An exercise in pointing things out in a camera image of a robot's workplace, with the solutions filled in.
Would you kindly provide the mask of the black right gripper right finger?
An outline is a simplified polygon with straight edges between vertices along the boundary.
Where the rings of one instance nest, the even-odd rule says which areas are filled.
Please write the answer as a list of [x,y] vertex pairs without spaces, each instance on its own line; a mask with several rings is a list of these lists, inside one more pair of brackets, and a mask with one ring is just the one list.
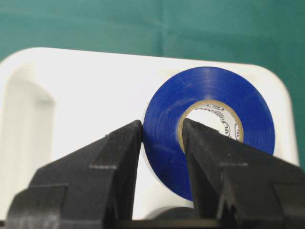
[[302,229],[305,174],[191,119],[183,121],[195,214],[226,229]]

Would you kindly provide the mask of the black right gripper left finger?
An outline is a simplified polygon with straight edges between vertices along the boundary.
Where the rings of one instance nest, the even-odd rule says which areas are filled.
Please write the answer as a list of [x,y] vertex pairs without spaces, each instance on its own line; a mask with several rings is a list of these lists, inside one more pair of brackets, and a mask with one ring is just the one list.
[[18,193],[8,229],[109,229],[131,220],[142,124],[133,121],[39,168]]

